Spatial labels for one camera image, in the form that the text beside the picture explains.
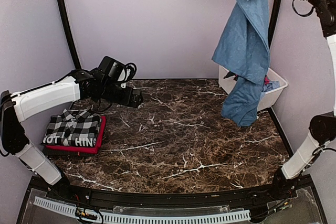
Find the plaid shirt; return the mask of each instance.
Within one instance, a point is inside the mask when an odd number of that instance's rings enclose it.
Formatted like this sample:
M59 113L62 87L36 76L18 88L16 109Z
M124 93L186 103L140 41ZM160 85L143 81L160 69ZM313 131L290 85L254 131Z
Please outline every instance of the plaid shirt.
M42 144L94 147L100 123L100 116L88 110L64 110L51 117Z

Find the white plastic bin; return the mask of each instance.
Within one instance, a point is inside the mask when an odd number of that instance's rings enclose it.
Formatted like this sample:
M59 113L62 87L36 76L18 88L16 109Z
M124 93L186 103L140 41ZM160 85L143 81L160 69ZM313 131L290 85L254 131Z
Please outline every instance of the white plastic bin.
M229 71L226 68L222 66L219 67L219 85L224 89L226 93L230 94L230 92L236 85L236 81L234 80L233 76L224 79L227 73L229 73ZM287 81L285 81L280 75L275 73L270 68L268 69L267 77L270 81L280 82L280 88L266 92L265 96L259 103L258 111L272 107L281 95L284 88L288 86Z

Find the red folded garment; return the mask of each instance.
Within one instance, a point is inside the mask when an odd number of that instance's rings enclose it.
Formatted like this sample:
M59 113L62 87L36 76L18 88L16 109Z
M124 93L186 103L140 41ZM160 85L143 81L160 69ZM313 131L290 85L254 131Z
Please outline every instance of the red folded garment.
M106 125L106 117L101 116L101 124L95 147L73 147L73 146L55 146L55 145L46 145L46 147L52 150L97 154L98 149L101 147L105 125Z

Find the blue cloth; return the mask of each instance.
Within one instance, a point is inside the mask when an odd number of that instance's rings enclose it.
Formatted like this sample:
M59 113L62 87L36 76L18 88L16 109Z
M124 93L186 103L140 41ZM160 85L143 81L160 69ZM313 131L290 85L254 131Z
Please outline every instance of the blue cloth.
M264 98L266 92L271 91L273 89L278 89L278 88L280 88L280 82L278 81L270 81L268 84L265 84L262 89L260 99Z
M222 116L238 126L250 126L257 119L269 67L268 1L236 1L212 60L239 75L223 103Z

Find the marble table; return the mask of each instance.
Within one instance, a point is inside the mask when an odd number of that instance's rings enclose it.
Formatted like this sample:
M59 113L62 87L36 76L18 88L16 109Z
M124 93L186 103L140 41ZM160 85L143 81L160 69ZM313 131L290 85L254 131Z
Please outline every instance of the marble table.
M94 157L53 157L73 185L130 193L203 193L272 181L288 154L267 111L250 127L220 115L218 80L135 80L138 109L113 105ZM100 110L108 103L102 101ZM97 104L77 102L74 109Z

